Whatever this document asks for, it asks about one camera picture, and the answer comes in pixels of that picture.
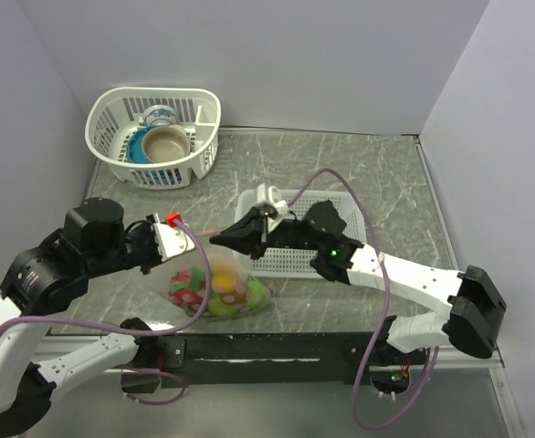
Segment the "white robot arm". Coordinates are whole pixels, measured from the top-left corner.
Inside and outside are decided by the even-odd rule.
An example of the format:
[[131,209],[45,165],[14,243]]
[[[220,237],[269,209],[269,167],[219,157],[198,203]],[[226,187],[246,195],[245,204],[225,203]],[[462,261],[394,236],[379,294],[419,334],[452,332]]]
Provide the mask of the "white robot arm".
[[[93,198],[67,214],[65,226],[37,248],[19,255],[2,283],[0,328],[0,437],[18,435],[36,424],[51,404],[105,370],[149,359],[151,341],[112,333],[68,355],[32,363],[51,318],[87,292],[90,278],[139,266],[142,272],[188,251],[194,243],[172,221],[158,215],[122,224],[123,210],[111,200]],[[42,316],[35,323],[30,319]],[[139,319],[125,329],[148,330]]]
[[331,201],[315,203],[301,221],[286,219],[288,204],[276,187],[257,188],[257,206],[211,243],[251,258],[268,248],[316,250],[311,266],[329,281],[384,289],[382,259],[392,294],[430,310],[415,317],[388,317],[380,339],[401,353],[453,345],[490,358],[507,305],[487,273],[437,269],[380,253],[342,234],[346,223]]
[[[315,203],[301,220],[285,219],[288,205],[275,187],[257,189],[258,205],[239,222],[211,238],[252,258],[269,247],[316,250],[312,267],[330,281],[383,289],[380,258],[369,245],[342,234],[346,224],[331,202]],[[18,435],[47,413],[53,402],[103,371],[155,359],[154,337],[111,334],[66,356],[34,364],[34,351],[50,330],[51,319],[87,293],[90,278],[139,266],[144,274],[194,242],[174,227],[180,216],[162,222],[156,214],[123,227],[117,203],[92,198],[71,210],[64,227],[39,247],[20,254],[2,283],[0,298],[0,438]],[[506,305],[487,274],[421,266],[381,254],[393,294],[430,309],[416,317],[388,317],[376,350],[392,359],[417,349],[451,344],[478,358],[495,348]],[[148,330],[138,318],[125,329]]]

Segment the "table surface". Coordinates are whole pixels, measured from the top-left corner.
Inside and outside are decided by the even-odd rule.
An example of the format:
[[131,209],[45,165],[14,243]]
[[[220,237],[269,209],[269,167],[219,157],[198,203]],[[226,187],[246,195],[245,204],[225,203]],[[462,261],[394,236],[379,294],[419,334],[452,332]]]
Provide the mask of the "table surface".
[[[221,230],[234,221],[239,194],[261,183],[298,189],[320,167],[341,173],[359,195],[372,219],[381,249],[416,263],[451,268],[448,242],[428,183],[421,151],[411,136],[367,136],[273,130],[222,130],[213,169],[179,190],[149,191],[121,182],[101,164],[91,196],[111,198],[125,210],[124,222],[147,214],[181,212],[196,232]],[[330,175],[312,188],[342,191]],[[67,315],[119,324],[140,317],[153,329],[187,319],[160,296],[172,272],[170,262],[143,276],[124,271],[89,284]],[[271,290],[270,305],[245,317],[199,320],[191,332],[368,331],[379,322],[384,295],[375,289],[348,287],[322,279],[262,278]],[[427,310],[392,297],[390,315],[412,316]],[[66,327],[57,332],[89,333]]]
[[[354,422],[351,390],[332,381],[197,385],[177,403],[143,406],[123,400],[119,375],[105,373],[54,404],[26,438],[509,437],[488,370],[435,370],[412,409],[380,432]],[[153,397],[175,393],[158,390]],[[362,420],[379,424],[402,409],[407,397],[391,403],[362,387],[360,400]]]

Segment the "yellow ball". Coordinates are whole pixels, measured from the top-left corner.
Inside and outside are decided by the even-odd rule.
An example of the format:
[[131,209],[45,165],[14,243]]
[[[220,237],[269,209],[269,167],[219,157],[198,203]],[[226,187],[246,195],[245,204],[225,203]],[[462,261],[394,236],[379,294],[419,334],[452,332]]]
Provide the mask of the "yellow ball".
[[228,294],[236,290],[239,279],[233,274],[221,272],[213,275],[213,290],[219,294]]
[[209,257],[211,270],[213,274],[230,274],[232,276],[242,277],[244,273],[241,268],[234,263],[229,263],[224,257],[212,255]]

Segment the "ceramic cup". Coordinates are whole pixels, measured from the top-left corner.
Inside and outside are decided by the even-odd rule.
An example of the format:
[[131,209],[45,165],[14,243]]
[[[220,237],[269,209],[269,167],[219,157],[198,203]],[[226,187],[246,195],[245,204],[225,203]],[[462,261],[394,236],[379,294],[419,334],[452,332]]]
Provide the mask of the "ceramic cup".
[[178,122],[176,110],[167,105],[149,107],[142,115],[146,126],[171,126]]

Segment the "green ball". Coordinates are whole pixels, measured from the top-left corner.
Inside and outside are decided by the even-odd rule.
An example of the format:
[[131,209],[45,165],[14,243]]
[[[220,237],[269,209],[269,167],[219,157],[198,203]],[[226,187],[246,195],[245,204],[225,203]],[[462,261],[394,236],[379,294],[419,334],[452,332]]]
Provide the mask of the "green ball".
[[256,280],[247,282],[249,288],[249,298],[247,305],[249,308],[261,308],[268,302],[268,290],[264,285]]
[[235,307],[225,304],[219,298],[209,301],[209,304],[206,306],[206,309],[214,317],[220,318],[229,318],[234,316],[235,313],[237,313],[237,309]]
[[189,283],[186,283],[184,281],[176,281],[176,282],[173,282],[170,284],[173,292],[176,292],[178,290],[182,290],[182,289],[188,289],[188,287],[190,286]]
[[192,290],[202,289],[202,285],[205,282],[205,272],[198,266],[191,267],[191,282],[189,287]]

